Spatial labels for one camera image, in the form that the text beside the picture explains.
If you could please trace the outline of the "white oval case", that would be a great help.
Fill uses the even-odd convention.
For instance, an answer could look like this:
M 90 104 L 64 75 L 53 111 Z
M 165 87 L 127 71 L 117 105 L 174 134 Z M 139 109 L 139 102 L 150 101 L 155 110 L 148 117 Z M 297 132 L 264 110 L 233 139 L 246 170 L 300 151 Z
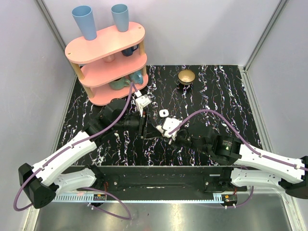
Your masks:
M 161 126 L 161 125 L 157 125 L 156 126 L 156 129 L 162 134 L 162 135 L 164 135 L 165 134 L 165 129 L 163 129 L 163 127 Z

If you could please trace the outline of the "white earbud charging case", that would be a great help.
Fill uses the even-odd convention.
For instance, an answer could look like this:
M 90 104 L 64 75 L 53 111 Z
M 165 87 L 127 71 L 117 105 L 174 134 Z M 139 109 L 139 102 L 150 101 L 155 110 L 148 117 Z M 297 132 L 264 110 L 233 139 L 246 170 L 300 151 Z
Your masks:
M 162 109 L 162 110 L 159 111 L 159 116 L 161 118 L 168 117 L 169 116 L 169 111 L 167 109 Z

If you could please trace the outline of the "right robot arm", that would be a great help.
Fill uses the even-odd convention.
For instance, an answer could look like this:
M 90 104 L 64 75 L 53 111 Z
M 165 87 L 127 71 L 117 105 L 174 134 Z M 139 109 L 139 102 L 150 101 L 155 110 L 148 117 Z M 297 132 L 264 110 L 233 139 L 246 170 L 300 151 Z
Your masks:
M 237 138 L 218 135 L 213 129 L 193 124 L 182 127 L 182 121 L 167 118 L 163 135 L 181 146 L 203 152 L 222 166 L 245 166 L 252 170 L 234 168 L 231 174 L 218 179 L 219 187 L 229 191 L 234 186 L 272 187 L 284 189 L 289 196 L 308 197 L 308 158 L 285 157 L 248 144 Z

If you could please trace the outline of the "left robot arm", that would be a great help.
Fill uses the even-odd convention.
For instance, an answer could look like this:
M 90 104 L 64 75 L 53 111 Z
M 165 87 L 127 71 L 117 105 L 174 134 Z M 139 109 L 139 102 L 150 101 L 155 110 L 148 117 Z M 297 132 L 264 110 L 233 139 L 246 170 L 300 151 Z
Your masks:
M 147 107 L 151 103 L 147 95 L 135 99 L 137 111 L 127 113 L 129 100 L 113 99 L 66 145 L 38 163 L 22 164 L 18 168 L 20 189 L 34 208 L 43 208 L 57 195 L 83 187 L 97 191 L 104 185 L 103 173 L 93 166 L 64 174 L 74 162 L 102 145 L 104 135 L 112 129 L 141 132 Z

